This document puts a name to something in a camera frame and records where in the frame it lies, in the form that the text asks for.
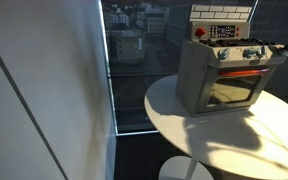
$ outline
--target white table base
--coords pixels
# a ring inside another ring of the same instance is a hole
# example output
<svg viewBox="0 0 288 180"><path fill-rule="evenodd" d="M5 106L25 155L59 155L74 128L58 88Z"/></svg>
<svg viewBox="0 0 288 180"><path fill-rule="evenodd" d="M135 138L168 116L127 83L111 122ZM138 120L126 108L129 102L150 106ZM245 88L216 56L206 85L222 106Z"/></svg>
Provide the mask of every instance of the white table base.
<svg viewBox="0 0 288 180"><path fill-rule="evenodd" d="M190 163L191 158L185 156L176 156L168 159L160 170L159 180L185 180L188 172L192 170L192 180L214 180L201 163L197 163L195 168L191 170Z"/></svg>

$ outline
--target dark floor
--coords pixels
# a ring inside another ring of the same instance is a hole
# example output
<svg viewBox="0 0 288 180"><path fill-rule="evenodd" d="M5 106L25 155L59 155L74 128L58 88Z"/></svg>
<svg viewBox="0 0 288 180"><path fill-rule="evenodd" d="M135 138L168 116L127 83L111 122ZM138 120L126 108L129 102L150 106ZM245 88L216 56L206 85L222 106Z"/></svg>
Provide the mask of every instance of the dark floor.
<svg viewBox="0 0 288 180"><path fill-rule="evenodd" d="M184 155L160 134L117 137L115 180L158 180L163 163ZM253 180L204 165L214 180Z"/></svg>

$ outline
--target table top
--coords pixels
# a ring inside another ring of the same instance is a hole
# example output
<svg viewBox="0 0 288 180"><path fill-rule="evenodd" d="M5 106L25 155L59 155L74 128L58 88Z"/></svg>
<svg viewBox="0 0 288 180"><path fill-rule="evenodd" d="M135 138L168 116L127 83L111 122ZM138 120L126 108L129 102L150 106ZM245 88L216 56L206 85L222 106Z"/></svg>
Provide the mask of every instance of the table top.
<svg viewBox="0 0 288 180"><path fill-rule="evenodd" d="M258 179L288 179L288 104L263 91L248 110L191 117L175 96L177 76L158 80L145 96L156 129L191 157Z"/></svg>

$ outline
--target oven window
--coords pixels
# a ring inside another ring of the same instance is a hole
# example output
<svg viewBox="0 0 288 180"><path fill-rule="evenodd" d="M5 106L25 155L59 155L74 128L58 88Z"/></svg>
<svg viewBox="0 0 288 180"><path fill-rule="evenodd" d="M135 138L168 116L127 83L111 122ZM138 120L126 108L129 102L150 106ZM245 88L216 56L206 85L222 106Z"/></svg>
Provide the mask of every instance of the oven window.
<svg viewBox="0 0 288 180"><path fill-rule="evenodd" d="M212 88L208 106L249 100L261 77L256 75L218 79Z"/></svg>

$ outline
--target oven door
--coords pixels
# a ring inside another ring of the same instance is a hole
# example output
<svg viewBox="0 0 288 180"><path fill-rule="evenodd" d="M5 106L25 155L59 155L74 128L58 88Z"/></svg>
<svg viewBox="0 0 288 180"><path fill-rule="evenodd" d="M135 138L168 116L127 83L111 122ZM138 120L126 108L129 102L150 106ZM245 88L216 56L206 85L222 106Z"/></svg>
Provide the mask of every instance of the oven door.
<svg viewBox="0 0 288 180"><path fill-rule="evenodd" d="M254 104L276 66L216 69L208 67L196 113Z"/></svg>

